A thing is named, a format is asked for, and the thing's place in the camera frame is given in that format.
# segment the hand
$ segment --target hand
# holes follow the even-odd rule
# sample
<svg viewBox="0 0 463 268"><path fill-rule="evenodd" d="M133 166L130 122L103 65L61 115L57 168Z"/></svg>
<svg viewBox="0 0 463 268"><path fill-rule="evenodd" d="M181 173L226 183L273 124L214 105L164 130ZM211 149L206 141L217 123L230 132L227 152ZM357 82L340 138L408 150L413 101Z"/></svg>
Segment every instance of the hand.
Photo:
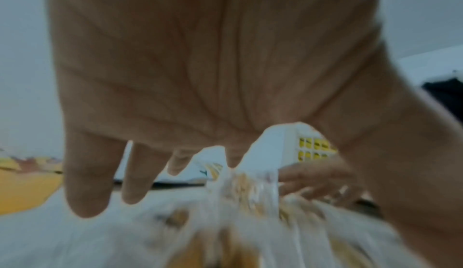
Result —
<svg viewBox="0 0 463 268"><path fill-rule="evenodd" d="M48 0L72 210L106 208L129 140L123 199L136 203L168 161L177 174L223 145L234 167L267 127L314 119L371 58L387 60L377 6Z"/></svg>
<svg viewBox="0 0 463 268"><path fill-rule="evenodd" d="M335 206L347 207L357 201L365 189L360 185L357 175L339 155L318 161L294 163L279 170L281 196L301 191L301 196L319 199L333 198Z"/></svg>

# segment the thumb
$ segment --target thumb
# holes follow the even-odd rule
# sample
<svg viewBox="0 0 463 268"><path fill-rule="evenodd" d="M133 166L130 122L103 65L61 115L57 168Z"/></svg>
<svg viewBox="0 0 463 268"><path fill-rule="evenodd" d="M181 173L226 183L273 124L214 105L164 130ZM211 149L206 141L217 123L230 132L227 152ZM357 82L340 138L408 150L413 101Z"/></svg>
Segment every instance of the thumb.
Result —
<svg viewBox="0 0 463 268"><path fill-rule="evenodd" d="M278 171L280 182L324 180L352 176L350 167L339 155L318 161L306 161L284 166Z"/></svg>

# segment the black fabric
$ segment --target black fabric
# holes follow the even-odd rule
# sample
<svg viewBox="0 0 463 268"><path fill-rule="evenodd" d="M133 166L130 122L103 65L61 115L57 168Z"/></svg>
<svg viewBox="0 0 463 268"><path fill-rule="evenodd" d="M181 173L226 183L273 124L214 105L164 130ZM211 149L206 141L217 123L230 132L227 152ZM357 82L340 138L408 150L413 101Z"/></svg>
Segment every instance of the black fabric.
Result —
<svg viewBox="0 0 463 268"><path fill-rule="evenodd" d="M423 84L422 88L463 123L463 83L453 78Z"/></svg>

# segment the finger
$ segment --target finger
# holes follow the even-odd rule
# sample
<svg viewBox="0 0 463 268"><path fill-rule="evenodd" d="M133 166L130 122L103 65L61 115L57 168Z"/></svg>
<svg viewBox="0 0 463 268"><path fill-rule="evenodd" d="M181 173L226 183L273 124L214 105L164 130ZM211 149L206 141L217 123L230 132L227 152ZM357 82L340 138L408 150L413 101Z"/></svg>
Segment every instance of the finger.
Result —
<svg viewBox="0 0 463 268"><path fill-rule="evenodd" d="M319 161L298 162L278 171L280 182L350 178L349 166L338 156Z"/></svg>
<svg viewBox="0 0 463 268"><path fill-rule="evenodd" d="M225 156L227 157L227 165L230 168L237 167L244 155L249 150L250 145L242 147L225 147Z"/></svg>
<svg viewBox="0 0 463 268"><path fill-rule="evenodd" d="M190 163L193 155L198 153L200 149L177 149L174 150L172 157L167 164L167 172L171 175L177 175L183 171L188 163Z"/></svg>
<svg viewBox="0 0 463 268"><path fill-rule="evenodd" d="M348 187L344 193L336 198L332 204L338 207L347 207L357 201L365 192L361 187Z"/></svg>
<svg viewBox="0 0 463 268"><path fill-rule="evenodd" d="M124 202L140 202L151 188L154 179L163 171L170 156L170 152L160 152L146 145L134 143L122 185Z"/></svg>
<svg viewBox="0 0 463 268"><path fill-rule="evenodd" d="M339 186L334 184L325 184L320 187L315 187L301 193L301 197L307 200L314 200L324 196L332 195L338 192Z"/></svg>
<svg viewBox="0 0 463 268"><path fill-rule="evenodd" d="M93 217L106 209L125 141L66 127L64 186L70 208Z"/></svg>
<svg viewBox="0 0 463 268"><path fill-rule="evenodd" d="M280 194L280 196L285 196L287 194L298 192L304 188L312 187L313 184L314 182L310 182L310 181L287 182L278 188L278 193Z"/></svg>

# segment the ceiling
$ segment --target ceiling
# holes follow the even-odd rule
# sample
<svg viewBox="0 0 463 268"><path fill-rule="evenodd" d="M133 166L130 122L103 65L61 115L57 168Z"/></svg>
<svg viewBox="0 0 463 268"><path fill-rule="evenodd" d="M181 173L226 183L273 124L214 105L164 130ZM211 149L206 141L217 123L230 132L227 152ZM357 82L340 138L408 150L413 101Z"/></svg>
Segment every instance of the ceiling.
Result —
<svg viewBox="0 0 463 268"><path fill-rule="evenodd" d="M383 14L396 58L463 44L463 0L383 0Z"/></svg>

